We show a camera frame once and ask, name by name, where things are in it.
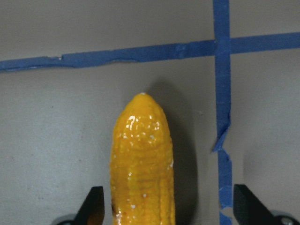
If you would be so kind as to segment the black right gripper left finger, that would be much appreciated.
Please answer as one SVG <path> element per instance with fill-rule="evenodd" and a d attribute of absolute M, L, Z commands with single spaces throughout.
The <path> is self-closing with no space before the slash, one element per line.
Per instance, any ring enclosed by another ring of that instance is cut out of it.
<path fill-rule="evenodd" d="M 102 225 L 104 221 L 104 189 L 92 187 L 74 218 L 74 225 Z"/>

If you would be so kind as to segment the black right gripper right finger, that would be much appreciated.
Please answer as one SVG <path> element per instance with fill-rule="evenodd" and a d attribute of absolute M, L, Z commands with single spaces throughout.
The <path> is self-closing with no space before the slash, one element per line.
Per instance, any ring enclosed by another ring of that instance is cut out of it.
<path fill-rule="evenodd" d="M 244 184 L 233 188 L 233 214 L 239 225 L 277 225 L 272 213 Z"/>

